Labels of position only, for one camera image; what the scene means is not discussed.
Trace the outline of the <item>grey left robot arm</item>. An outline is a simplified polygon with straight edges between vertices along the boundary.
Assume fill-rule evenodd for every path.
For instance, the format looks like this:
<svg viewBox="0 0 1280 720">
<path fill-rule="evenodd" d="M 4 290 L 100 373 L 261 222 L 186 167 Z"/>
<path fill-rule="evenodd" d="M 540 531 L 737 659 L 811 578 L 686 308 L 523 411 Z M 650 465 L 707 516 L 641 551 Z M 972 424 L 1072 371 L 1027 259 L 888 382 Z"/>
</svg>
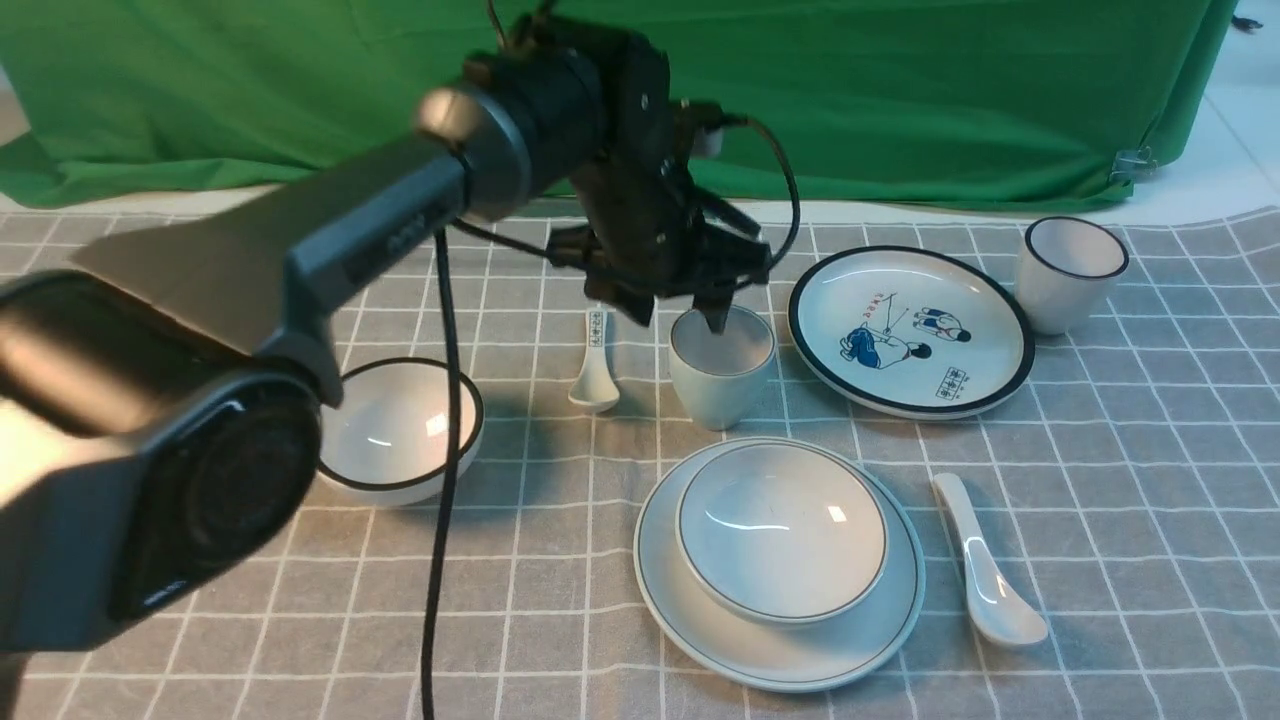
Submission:
<svg viewBox="0 0 1280 720">
<path fill-rule="evenodd" d="M 639 325 L 716 333 L 778 256 L 689 159 L 753 119 L 669 96 L 639 32 L 540 6 L 412 131 L 196 222 L 106 234 L 3 286 L 3 652 L 99 647 L 266 544 L 344 391 L 332 315 L 430 234 L 568 181 L 584 225 L 530 254 Z"/>
</svg>

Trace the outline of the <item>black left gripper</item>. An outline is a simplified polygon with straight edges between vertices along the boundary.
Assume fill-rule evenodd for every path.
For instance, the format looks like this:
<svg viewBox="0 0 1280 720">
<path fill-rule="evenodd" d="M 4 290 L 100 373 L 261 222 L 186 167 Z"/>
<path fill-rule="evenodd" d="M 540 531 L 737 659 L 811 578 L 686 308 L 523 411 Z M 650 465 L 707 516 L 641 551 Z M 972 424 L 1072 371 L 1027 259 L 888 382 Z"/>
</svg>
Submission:
<svg viewBox="0 0 1280 720">
<path fill-rule="evenodd" d="M 657 297 L 694 295 L 707 329 L 724 333 L 739 288 L 767 282 L 759 225 L 696 184 L 696 145 L 733 118 L 713 101 L 671 95 L 667 54 L 635 29 L 547 18 L 547 38 L 596 69 L 605 110 L 602 147 L 570 182 L 588 223 L 557 242 L 586 266 L 584 291 L 640 327 Z"/>
</svg>

